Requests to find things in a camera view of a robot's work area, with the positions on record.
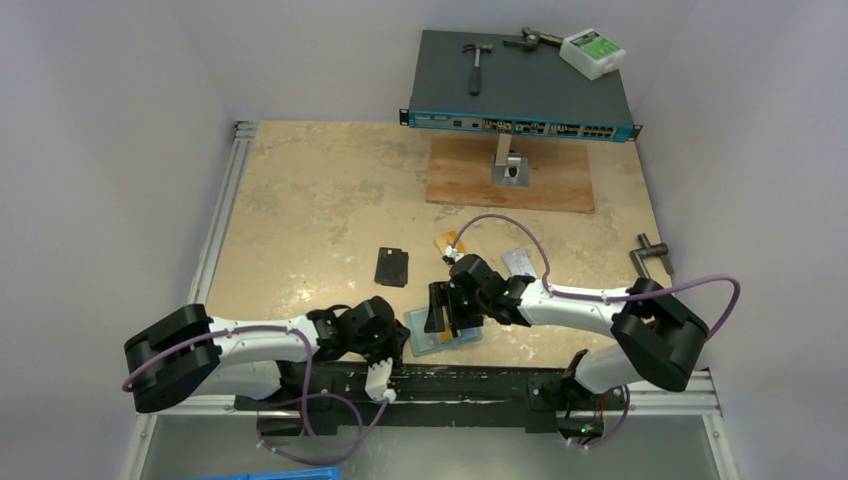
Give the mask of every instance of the black card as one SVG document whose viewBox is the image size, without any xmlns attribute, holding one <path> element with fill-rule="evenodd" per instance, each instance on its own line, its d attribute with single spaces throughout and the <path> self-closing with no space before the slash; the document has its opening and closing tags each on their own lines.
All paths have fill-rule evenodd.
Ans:
<svg viewBox="0 0 848 480">
<path fill-rule="evenodd" d="M 374 281 L 387 287 L 403 287 L 409 271 L 409 254 L 399 248 L 380 247 Z"/>
</svg>

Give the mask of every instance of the wooden board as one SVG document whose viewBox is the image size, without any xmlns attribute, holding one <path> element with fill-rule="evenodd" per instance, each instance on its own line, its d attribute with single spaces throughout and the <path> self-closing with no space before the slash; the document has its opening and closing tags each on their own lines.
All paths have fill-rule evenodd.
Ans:
<svg viewBox="0 0 848 480">
<path fill-rule="evenodd" d="M 497 140 L 433 138 L 427 202 L 556 212 L 595 211 L 589 157 L 583 145 L 513 139 L 529 159 L 529 187 L 492 184 Z"/>
</svg>

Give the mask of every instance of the hammer handle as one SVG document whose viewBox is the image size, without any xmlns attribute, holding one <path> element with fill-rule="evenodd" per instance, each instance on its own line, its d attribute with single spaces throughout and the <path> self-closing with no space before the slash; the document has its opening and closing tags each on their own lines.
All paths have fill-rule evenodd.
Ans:
<svg viewBox="0 0 848 480">
<path fill-rule="evenodd" d="M 480 66 L 475 65 L 471 68 L 471 82 L 468 85 L 468 93 L 471 95 L 477 96 L 480 95 L 480 80 L 481 80 L 482 72 L 480 71 Z"/>
</svg>

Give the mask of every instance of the aluminum frame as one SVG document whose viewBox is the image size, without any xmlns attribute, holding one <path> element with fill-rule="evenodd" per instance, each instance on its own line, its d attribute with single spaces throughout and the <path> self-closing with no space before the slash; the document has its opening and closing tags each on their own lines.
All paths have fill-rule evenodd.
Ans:
<svg viewBox="0 0 848 480">
<path fill-rule="evenodd" d="M 259 123 L 253 121 L 238 122 L 235 126 L 235 138 L 230 150 L 229 162 L 224 175 L 221 191 L 215 204 L 214 217 L 200 253 L 197 271 L 192 279 L 188 295 L 189 303 L 206 301 L 215 267 L 224 244 L 230 217 L 235 205 L 239 184 L 244 173 Z M 739 472 L 733 453 L 727 441 L 722 420 L 721 405 L 715 392 L 710 372 L 695 372 L 686 391 L 672 393 L 664 391 L 648 382 L 630 385 L 630 410 L 628 415 L 658 416 L 686 415 L 700 416 L 709 439 L 710 450 L 720 480 L 739 480 Z M 130 445 L 125 456 L 119 478 L 140 480 L 147 460 L 150 441 L 153 437 L 156 420 L 159 416 L 262 416 L 276 418 L 298 417 L 297 412 L 249 412 L 233 408 L 235 396 L 216 395 L 189 398 L 175 407 L 156 414 L 136 414 Z M 617 412 L 606 412 L 615 416 Z M 591 416 L 592 412 L 572 412 L 572 416 Z"/>
</svg>

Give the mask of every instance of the green label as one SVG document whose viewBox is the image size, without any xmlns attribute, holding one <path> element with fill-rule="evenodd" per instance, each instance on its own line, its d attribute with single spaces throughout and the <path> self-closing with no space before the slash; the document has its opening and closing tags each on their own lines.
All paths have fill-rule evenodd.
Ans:
<svg viewBox="0 0 848 480">
<path fill-rule="evenodd" d="M 594 30 L 582 37 L 575 38 L 571 41 L 571 44 L 595 60 L 600 60 L 621 50 L 621 47 Z"/>
</svg>

